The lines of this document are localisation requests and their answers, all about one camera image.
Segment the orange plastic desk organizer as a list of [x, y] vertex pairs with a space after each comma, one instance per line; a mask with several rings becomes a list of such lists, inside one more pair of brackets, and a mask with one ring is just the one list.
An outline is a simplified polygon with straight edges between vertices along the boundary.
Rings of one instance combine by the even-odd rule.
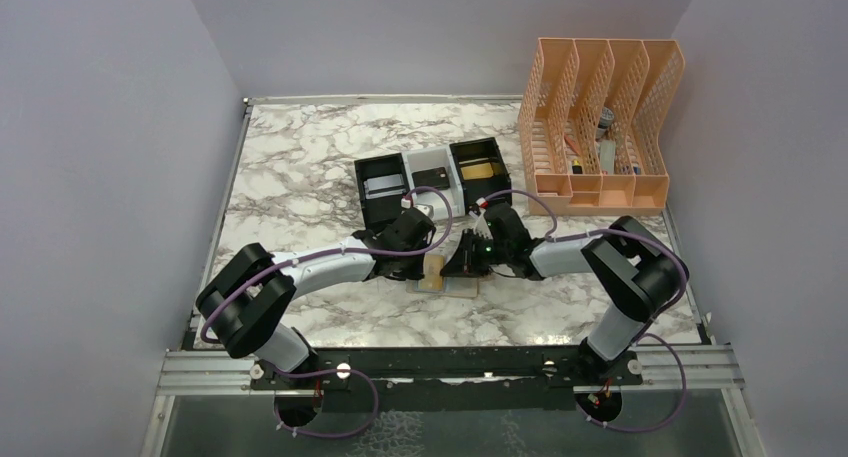
[[659, 215], [659, 139], [684, 69], [675, 40], [538, 39], [518, 116], [530, 213]]

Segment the black white card tray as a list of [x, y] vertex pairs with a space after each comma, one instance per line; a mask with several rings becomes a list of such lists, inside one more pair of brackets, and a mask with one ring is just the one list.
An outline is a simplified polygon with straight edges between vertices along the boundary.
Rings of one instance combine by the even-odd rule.
[[434, 211], [435, 221], [465, 216], [476, 202], [512, 188], [498, 143], [484, 138], [359, 159], [354, 162], [364, 226], [381, 231], [401, 212], [401, 199], [411, 189], [428, 186], [441, 192], [449, 207], [431, 192], [415, 194], [416, 205]]

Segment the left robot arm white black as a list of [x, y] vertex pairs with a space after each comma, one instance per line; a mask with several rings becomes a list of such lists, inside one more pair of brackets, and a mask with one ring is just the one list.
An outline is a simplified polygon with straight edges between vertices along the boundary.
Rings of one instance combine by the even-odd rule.
[[207, 342], [232, 358], [254, 355], [298, 388], [313, 378], [315, 352], [282, 318], [296, 299], [325, 288], [383, 277], [418, 280], [436, 226], [407, 209], [380, 232], [358, 230], [312, 251], [271, 253], [259, 243], [239, 250], [195, 299]]

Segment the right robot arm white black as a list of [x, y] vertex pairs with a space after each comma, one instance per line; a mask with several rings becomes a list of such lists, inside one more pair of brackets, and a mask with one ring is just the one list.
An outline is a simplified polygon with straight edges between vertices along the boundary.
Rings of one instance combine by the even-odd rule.
[[597, 278], [611, 304], [579, 344], [576, 360], [579, 375], [592, 384], [616, 372], [631, 345], [683, 297], [690, 277], [682, 259], [631, 216], [607, 228], [548, 240], [532, 236], [507, 203], [483, 210], [440, 274], [479, 278], [500, 265], [530, 281], [576, 273]]

